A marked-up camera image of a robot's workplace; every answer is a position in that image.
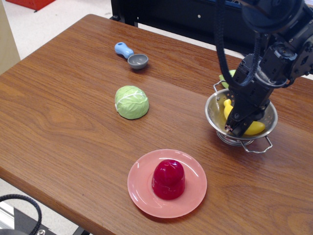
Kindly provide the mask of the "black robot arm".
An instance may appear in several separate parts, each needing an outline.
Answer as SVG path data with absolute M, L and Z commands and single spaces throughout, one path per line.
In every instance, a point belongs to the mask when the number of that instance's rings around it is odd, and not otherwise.
M 241 137 L 264 116 L 273 90 L 313 72 L 313 10 L 302 0 L 243 0 L 246 24 L 267 35 L 264 55 L 247 55 L 228 82 L 234 106 L 225 131 Z

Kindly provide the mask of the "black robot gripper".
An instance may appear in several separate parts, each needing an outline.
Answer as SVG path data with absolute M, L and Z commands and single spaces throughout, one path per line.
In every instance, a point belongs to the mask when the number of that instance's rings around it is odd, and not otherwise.
M 275 59 L 267 55 L 257 60 L 253 57 L 249 54 L 240 62 L 229 83 L 234 106 L 224 129 L 237 137 L 243 136 L 253 121 L 264 117 L 274 90 Z

